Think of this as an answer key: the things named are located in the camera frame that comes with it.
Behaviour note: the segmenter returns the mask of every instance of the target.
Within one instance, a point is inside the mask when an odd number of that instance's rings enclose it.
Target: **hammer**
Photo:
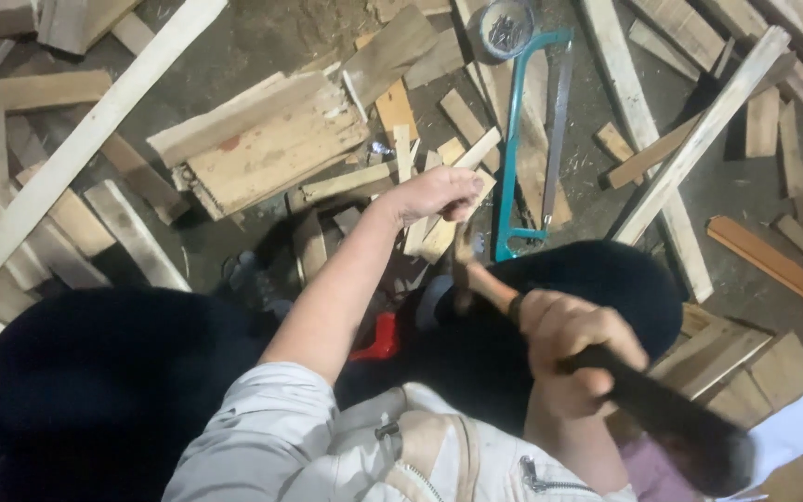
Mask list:
[[[452,275],[458,287],[457,314],[484,297],[518,328],[524,294],[504,284],[475,260],[471,229],[459,223],[452,250]],[[561,374],[601,368],[612,375],[613,389],[604,397],[619,405],[667,452],[677,470],[708,496],[731,496],[751,484],[755,445],[749,434],[677,392],[624,363],[605,345],[591,345],[557,362]]]

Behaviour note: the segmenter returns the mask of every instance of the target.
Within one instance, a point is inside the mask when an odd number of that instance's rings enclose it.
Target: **red object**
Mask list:
[[[374,345],[352,352],[350,361],[359,359],[389,359],[399,351],[399,338],[395,334],[395,314],[376,316],[376,337]]]

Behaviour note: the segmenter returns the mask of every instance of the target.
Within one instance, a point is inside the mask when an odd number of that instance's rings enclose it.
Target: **jacket sleeve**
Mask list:
[[[231,386],[184,451],[163,500],[278,500],[297,473],[327,453],[337,413],[317,373],[295,363],[257,366]]]

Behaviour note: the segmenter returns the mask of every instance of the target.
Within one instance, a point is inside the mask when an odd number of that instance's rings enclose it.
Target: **white jacket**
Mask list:
[[[231,386],[178,464],[163,500],[189,502],[632,502],[599,496],[538,447],[469,419],[420,384],[338,413],[298,364]]]

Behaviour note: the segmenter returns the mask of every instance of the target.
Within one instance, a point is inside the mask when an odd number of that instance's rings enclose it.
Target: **metal bowl of nails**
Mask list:
[[[506,61],[525,50],[534,33],[534,12],[521,0],[498,0],[482,12],[479,35],[494,57]]]

